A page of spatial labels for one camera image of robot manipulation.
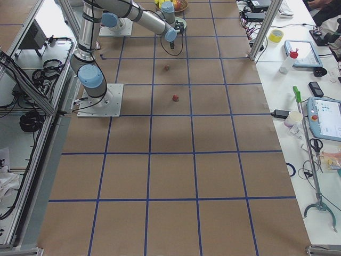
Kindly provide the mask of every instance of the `scissors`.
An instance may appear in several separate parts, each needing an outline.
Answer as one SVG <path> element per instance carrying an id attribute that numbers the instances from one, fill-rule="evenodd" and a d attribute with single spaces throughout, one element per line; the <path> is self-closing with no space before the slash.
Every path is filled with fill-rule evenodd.
<path id="1" fill-rule="evenodd" d="M 319 139 L 310 139 L 310 146 L 315 150 L 316 160 L 321 166 L 320 151 L 323 148 L 323 142 Z"/>

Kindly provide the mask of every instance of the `tablet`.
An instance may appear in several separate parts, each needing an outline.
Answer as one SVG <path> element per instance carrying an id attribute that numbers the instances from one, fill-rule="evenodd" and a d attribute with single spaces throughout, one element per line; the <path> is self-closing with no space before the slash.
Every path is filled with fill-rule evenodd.
<path id="1" fill-rule="evenodd" d="M 284 42 L 284 49 L 287 56 L 291 49 L 293 51 L 298 49 L 298 58 L 294 63 L 294 67 L 315 68 L 323 66 L 322 61 L 319 58 L 319 54 L 311 41 L 286 40 Z"/>
<path id="2" fill-rule="evenodd" d="M 341 141 L 341 101 L 310 97 L 307 112 L 314 137 Z"/>

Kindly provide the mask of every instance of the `small brown object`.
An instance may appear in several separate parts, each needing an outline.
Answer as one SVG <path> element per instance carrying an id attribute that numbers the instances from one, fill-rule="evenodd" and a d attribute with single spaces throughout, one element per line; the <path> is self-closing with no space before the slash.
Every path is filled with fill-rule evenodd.
<path id="1" fill-rule="evenodd" d="M 179 101 L 179 96 L 178 95 L 173 95 L 173 98 L 172 98 L 173 101 L 175 102 L 178 102 Z"/>

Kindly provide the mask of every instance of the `roll of tape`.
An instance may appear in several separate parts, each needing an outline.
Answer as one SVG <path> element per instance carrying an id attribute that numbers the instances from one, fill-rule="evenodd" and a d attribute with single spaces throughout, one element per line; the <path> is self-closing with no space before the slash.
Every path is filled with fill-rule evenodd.
<path id="1" fill-rule="evenodd" d="M 269 40 L 278 43 L 283 38 L 284 33 L 279 29 L 274 29 L 270 32 Z"/>

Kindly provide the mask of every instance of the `white keyboard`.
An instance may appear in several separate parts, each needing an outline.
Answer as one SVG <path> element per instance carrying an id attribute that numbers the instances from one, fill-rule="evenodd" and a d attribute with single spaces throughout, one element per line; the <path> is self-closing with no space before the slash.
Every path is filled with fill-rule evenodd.
<path id="1" fill-rule="evenodd" d="M 281 6 L 278 9 L 278 16 L 284 19 L 291 19 L 294 16 L 294 13 L 288 6 L 286 0 L 282 1 Z"/>

